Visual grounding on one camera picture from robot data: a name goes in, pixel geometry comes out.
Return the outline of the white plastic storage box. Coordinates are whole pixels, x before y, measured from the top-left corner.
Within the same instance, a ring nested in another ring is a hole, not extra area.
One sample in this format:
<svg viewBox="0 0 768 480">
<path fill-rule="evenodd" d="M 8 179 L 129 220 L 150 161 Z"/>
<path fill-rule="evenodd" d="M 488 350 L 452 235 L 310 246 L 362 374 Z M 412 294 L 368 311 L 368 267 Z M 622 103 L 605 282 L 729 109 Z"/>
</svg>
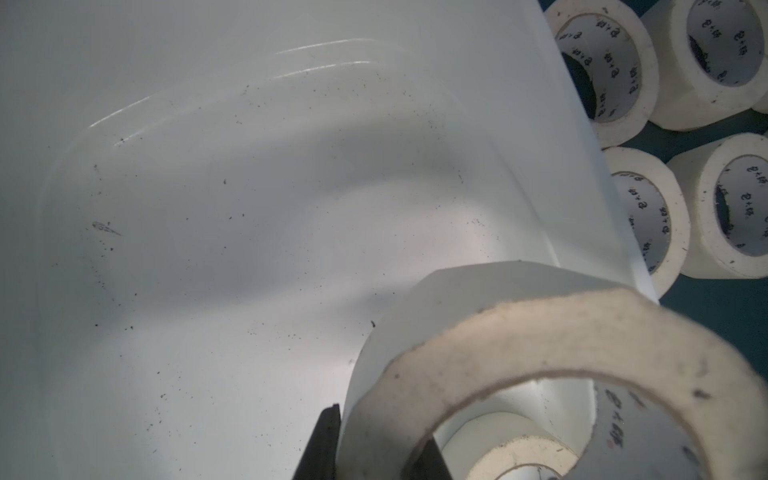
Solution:
<svg viewBox="0 0 768 480">
<path fill-rule="evenodd" d="M 535 1 L 5 1 L 1 475 L 287 479 L 430 273 L 653 288 Z"/>
</svg>

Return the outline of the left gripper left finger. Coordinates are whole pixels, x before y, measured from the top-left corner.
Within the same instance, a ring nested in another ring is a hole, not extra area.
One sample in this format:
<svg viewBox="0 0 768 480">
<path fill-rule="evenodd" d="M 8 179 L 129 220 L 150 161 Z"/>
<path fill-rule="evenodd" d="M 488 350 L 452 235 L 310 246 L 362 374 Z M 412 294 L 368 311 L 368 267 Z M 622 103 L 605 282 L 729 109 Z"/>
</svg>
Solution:
<svg viewBox="0 0 768 480">
<path fill-rule="evenodd" d="M 293 480 L 336 478 L 336 452 L 340 429 L 340 406 L 333 404 L 322 410 L 294 472 Z"/>
</svg>

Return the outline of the masking tape roll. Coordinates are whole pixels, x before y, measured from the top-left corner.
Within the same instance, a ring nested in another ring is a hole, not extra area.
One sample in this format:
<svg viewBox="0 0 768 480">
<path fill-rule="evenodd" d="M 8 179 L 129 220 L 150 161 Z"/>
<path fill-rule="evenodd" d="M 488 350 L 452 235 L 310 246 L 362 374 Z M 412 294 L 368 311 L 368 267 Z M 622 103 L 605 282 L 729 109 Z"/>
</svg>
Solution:
<svg viewBox="0 0 768 480">
<path fill-rule="evenodd" d="M 637 14 L 622 1 L 558 0 L 544 15 L 600 147 L 637 136 L 659 94 L 657 57 Z"/>
<path fill-rule="evenodd" d="M 454 479 L 561 479 L 578 460 L 532 420 L 508 412 L 466 422 L 442 456 Z"/>
<path fill-rule="evenodd" d="M 767 276 L 767 137 L 732 135 L 673 157 L 691 237 L 682 273 L 698 279 Z"/>
<path fill-rule="evenodd" d="M 657 298 L 677 280 L 686 259 L 691 222 L 672 171 L 641 150 L 611 147 L 604 159 L 629 220 Z"/>
<path fill-rule="evenodd" d="M 763 479 L 767 387 L 709 329 L 623 285 L 534 262 L 436 271 L 352 372 L 336 475 L 405 479 L 425 443 L 508 412 L 578 456 L 562 479 Z"/>
<path fill-rule="evenodd" d="M 658 60 L 657 126 L 695 130 L 767 94 L 765 1 L 658 1 L 641 20 Z"/>
</svg>

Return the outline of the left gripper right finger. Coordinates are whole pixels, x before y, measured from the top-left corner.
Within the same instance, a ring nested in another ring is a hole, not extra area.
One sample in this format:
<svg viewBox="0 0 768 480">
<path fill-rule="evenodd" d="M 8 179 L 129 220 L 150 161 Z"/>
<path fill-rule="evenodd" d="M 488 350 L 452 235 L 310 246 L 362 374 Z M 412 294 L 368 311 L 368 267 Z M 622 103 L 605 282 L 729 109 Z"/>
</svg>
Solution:
<svg viewBox="0 0 768 480">
<path fill-rule="evenodd" d="M 424 445 L 418 459 L 410 467 L 405 479 L 408 480 L 451 480 L 452 476 L 436 441 L 430 438 Z"/>
</svg>

